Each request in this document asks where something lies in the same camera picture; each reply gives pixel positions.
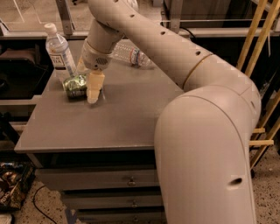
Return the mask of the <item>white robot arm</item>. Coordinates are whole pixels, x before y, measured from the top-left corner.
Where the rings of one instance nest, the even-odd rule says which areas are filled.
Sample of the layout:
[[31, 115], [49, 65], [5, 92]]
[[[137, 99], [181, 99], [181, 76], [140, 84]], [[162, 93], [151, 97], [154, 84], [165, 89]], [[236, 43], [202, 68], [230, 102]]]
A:
[[249, 140], [261, 113], [240, 70], [134, 8], [136, 0], [87, 0], [94, 19], [82, 48], [105, 69], [127, 37], [183, 91], [157, 119], [154, 149], [168, 224], [256, 224]]

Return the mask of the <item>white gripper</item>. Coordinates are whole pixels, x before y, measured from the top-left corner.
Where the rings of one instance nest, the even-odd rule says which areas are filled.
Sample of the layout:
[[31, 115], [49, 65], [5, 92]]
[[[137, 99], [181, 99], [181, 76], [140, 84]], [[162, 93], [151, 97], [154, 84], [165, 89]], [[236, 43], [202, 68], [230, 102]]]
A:
[[105, 75], [103, 71], [108, 68], [112, 60], [111, 53], [96, 51], [85, 39], [81, 49], [81, 57], [76, 67], [77, 74], [87, 74], [87, 102], [95, 104], [98, 101]]

